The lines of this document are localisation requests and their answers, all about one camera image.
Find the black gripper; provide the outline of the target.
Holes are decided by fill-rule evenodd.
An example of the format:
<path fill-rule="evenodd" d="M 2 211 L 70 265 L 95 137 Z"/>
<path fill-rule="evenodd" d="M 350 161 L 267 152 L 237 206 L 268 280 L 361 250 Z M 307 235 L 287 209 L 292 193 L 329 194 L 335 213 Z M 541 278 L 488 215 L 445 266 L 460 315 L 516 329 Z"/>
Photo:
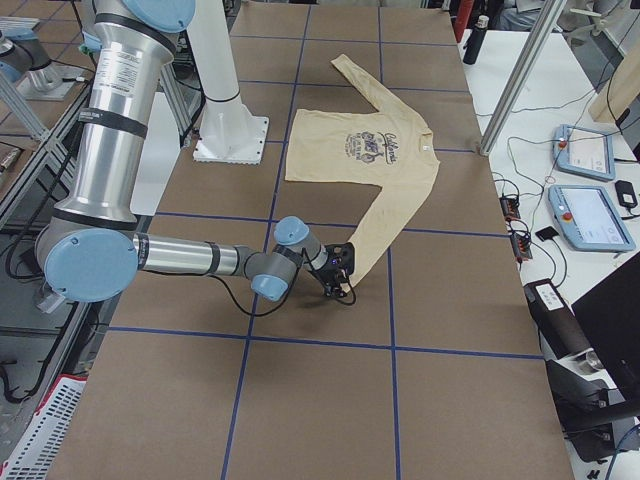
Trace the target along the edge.
<path fill-rule="evenodd" d="M 318 278 L 324 287 L 324 295 L 331 299 L 342 298 L 343 284 L 348 284 L 355 271 L 355 247 L 351 242 L 325 246 L 324 265 L 318 270 Z"/>

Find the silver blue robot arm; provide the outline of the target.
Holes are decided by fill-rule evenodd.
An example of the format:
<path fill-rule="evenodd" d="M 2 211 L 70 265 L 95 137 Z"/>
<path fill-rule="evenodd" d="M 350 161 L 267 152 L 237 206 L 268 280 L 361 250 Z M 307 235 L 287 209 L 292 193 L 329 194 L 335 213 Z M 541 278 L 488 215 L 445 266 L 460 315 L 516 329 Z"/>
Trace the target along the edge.
<path fill-rule="evenodd" d="M 353 300 L 354 247 L 322 244 L 294 216 L 277 224 L 269 253 L 137 231 L 134 184 L 155 90 L 181 33 L 188 36 L 204 98 L 196 159 L 258 163 L 269 121 L 252 115 L 241 99 L 221 2 L 96 1 L 92 11 L 101 51 L 89 104 L 79 115 L 74 183 L 36 242 L 51 290 L 72 301 L 104 301 L 148 271 L 243 277 L 257 295 L 281 302 L 307 270 L 327 297 Z"/>

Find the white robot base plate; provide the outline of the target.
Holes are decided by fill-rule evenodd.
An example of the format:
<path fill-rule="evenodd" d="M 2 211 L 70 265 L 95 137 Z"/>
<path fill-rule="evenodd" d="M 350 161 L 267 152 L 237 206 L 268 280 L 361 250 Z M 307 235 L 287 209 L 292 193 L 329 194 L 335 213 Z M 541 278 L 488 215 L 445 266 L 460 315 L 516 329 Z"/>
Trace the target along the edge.
<path fill-rule="evenodd" d="M 193 158 L 197 162 L 257 165 L 261 162 L 269 118 L 249 114 L 237 123 L 223 114 L 204 118 Z"/>

